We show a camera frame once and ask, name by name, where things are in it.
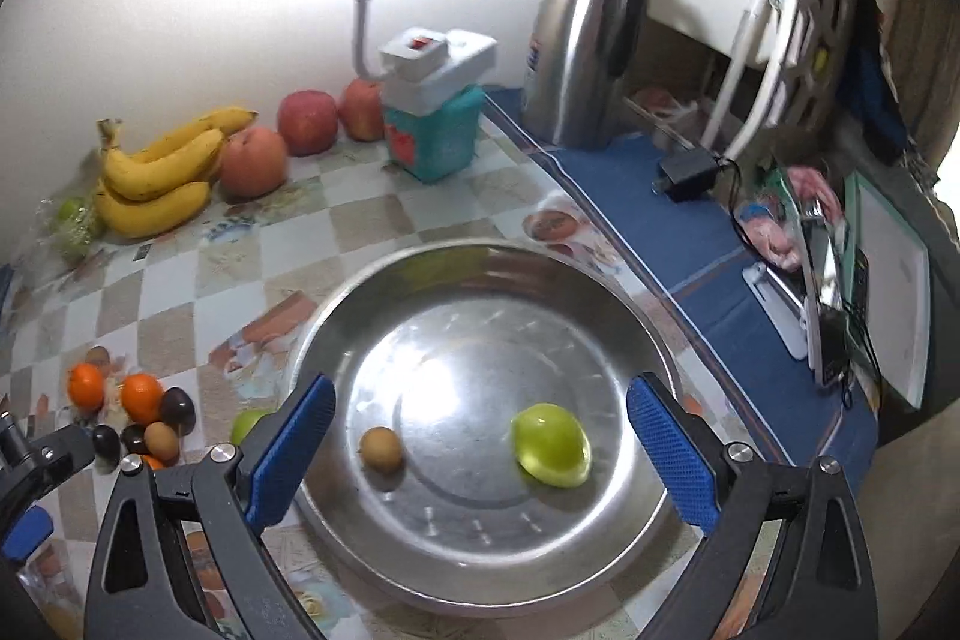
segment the metal bolt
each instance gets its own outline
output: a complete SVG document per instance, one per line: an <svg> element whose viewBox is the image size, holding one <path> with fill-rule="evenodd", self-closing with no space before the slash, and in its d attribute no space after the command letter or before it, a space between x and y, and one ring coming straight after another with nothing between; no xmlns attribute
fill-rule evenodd
<svg viewBox="0 0 960 640"><path fill-rule="evenodd" d="M754 449L746 442L731 442L727 446L727 453L733 461L739 461L740 463L754 460Z"/></svg>
<svg viewBox="0 0 960 640"><path fill-rule="evenodd" d="M210 448L210 458L218 464L226 463L236 455L237 448L234 448L229 442L222 442Z"/></svg>
<svg viewBox="0 0 960 640"><path fill-rule="evenodd" d="M120 471L124 475L136 475L143 469L143 459L137 453L127 453L120 459Z"/></svg>
<svg viewBox="0 0 960 640"><path fill-rule="evenodd" d="M840 462L833 456L820 456L817 463L827 475L836 475L840 471Z"/></svg>

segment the orange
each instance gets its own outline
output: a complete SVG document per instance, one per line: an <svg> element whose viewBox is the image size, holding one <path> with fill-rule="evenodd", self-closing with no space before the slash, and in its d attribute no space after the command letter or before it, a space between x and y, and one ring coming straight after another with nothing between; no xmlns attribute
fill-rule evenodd
<svg viewBox="0 0 960 640"><path fill-rule="evenodd" d="M78 363L70 370L66 393L81 413L96 413L104 404L104 376L92 363Z"/></svg>
<svg viewBox="0 0 960 640"><path fill-rule="evenodd" d="M160 420L163 386L152 375L130 375L120 387L120 404L134 423L149 426Z"/></svg>

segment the teal container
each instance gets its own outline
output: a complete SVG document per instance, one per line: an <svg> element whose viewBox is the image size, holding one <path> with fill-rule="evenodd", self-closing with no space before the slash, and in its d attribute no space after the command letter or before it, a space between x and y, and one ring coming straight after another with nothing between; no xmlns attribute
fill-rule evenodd
<svg viewBox="0 0 960 640"><path fill-rule="evenodd" d="M386 107L391 159L425 183L466 169L486 98L479 87L469 85L423 118Z"/></svg>

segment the curtain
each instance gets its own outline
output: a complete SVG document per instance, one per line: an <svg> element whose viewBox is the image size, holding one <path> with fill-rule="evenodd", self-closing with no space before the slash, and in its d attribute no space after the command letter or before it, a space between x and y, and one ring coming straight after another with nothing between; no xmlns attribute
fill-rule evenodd
<svg viewBox="0 0 960 640"><path fill-rule="evenodd" d="M887 49L907 131L937 170L960 125L960 0L899 0Z"/></svg>

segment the black power adapter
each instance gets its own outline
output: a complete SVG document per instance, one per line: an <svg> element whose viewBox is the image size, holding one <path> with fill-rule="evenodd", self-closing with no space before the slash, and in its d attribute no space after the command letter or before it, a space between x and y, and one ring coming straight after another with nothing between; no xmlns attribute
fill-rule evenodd
<svg viewBox="0 0 960 640"><path fill-rule="evenodd" d="M673 201L699 199L712 189L720 169L720 163L707 148L680 150L659 162L654 191L667 194Z"/></svg>

